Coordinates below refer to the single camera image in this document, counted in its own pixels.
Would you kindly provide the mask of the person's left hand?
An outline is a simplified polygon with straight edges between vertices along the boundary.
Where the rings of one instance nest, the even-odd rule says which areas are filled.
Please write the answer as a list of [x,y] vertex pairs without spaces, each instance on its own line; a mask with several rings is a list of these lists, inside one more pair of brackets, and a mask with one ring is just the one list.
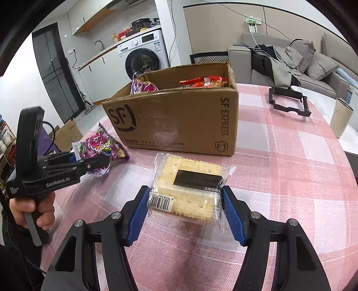
[[24,219],[24,213],[32,213],[38,211],[41,215],[36,220],[38,227],[43,230],[49,230],[55,223],[55,192],[51,192],[39,203],[31,198],[13,198],[10,199],[10,210],[13,213],[15,222],[28,229],[28,225]]

